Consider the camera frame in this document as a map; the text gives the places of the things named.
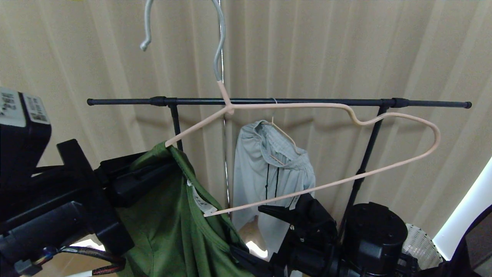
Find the green garment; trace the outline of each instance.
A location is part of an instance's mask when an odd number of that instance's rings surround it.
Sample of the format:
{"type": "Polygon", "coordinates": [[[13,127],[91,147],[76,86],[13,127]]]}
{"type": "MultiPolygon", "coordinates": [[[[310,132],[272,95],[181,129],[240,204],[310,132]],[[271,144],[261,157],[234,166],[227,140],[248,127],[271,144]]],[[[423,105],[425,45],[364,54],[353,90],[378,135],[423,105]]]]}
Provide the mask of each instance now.
{"type": "Polygon", "coordinates": [[[130,208],[118,209],[135,247],[124,257],[121,277],[252,276],[231,256],[229,245],[247,247],[225,214],[204,217],[195,203],[199,196],[217,209],[218,202],[200,185],[186,155],[174,147],[156,145],[132,164],[137,169],[172,155],[181,171],[130,208]]]}

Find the clothing rack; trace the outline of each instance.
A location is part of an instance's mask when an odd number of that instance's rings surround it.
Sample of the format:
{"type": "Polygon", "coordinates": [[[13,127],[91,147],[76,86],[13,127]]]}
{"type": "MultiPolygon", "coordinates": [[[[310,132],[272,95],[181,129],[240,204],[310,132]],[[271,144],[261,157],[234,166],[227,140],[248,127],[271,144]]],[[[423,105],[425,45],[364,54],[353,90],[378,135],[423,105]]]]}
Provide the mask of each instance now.
{"type": "MultiPolygon", "coordinates": [[[[408,106],[421,106],[421,107],[460,107],[471,108],[471,102],[449,102],[449,101],[420,101],[420,100],[408,100],[404,98],[391,98],[391,99],[274,99],[274,98],[231,98],[232,104],[288,104],[288,103],[338,103],[348,106],[378,106],[379,110],[377,115],[385,113],[390,108],[402,108],[408,106]]],[[[171,110],[171,116],[173,118],[174,132],[179,134],[181,132],[178,105],[225,105],[222,98],[173,98],[165,96],[156,96],[148,99],[87,99],[88,105],[137,105],[146,104],[154,106],[167,106],[171,110]]],[[[380,120],[374,124],[372,132],[362,158],[362,163],[357,170],[357,174],[365,173],[366,167],[369,162],[369,158],[376,143],[377,135],[381,128],[380,120]]],[[[183,150],[183,143],[178,141],[178,149],[183,150]]],[[[345,221],[348,212],[355,203],[357,194],[361,188],[364,178],[360,178],[354,181],[352,186],[352,192],[348,199],[345,212],[340,224],[340,231],[338,233],[338,240],[341,241],[343,231],[345,229],[345,221]]]]}

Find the black drawstring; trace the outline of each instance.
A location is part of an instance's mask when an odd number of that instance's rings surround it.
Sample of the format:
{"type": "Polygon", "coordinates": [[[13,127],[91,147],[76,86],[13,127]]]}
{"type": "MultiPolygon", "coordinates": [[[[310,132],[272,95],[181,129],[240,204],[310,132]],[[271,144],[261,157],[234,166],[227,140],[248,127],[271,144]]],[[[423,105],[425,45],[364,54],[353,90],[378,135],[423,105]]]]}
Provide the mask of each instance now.
{"type": "MultiPolygon", "coordinates": [[[[277,197],[278,173],[279,173],[279,168],[277,167],[277,183],[275,184],[275,197],[277,197]]],[[[265,186],[265,200],[268,199],[268,175],[269,174],[270,174],[270,164],[267,163],[267,185],[265,186]]]]}

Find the white sticker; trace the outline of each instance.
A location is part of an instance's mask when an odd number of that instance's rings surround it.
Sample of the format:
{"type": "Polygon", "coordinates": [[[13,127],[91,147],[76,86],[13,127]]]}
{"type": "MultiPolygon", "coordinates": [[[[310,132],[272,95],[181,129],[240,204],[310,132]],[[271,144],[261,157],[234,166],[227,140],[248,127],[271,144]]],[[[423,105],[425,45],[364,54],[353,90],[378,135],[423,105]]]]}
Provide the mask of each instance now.
{"type": "Polygon", "coordinates": [[[18,92],[0,87],[0,109],[1,124],[16,127],[26,126],[26,117],[18,92]]]}
{"type": "Polygon", "coordinates": [[[186,182],[186,184],[188,186],[191,186],[193,188],[193,199],[195,200],[195,203],[196,205],[198,206],[198,208],[200,208],[200,210],[205,214],[205,215],[208,215],[208,214],[211,214],[213,212],[216,212],[217,211],[217,208],[215,208],[214,206],[212,206],[212,204],[206,202],[205,200],[203,200],[200,195],[198,195],[198,192],[196,191],[195,189],[195,186],[193,186],[193,184],[191,183],[190,180],[188,180],[186,182]]]}
{"type": "Polygon", "coordinates": [[[32,122],[42,123],[42,124],[50,124],[50,120],[48,118],[48,114],[44,109],[43,102],[41,98],[34,95],[29,95],[23,93],[24,102],[26,103],[26,108],[28,109],[29,118],[32,122]]]}

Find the black cylindrical motor housing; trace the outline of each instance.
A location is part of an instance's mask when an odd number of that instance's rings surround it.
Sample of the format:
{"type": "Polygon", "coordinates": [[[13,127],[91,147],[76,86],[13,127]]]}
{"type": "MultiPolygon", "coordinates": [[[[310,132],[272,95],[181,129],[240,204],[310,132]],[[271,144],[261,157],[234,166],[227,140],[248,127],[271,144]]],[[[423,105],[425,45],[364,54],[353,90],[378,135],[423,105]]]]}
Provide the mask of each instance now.
{"type": "Polygon", "coordinates": [[[343,257],[366,275],[395,271],[408,231],[388,207],[376,203],[354,205],[347,217],[343,257]]]}

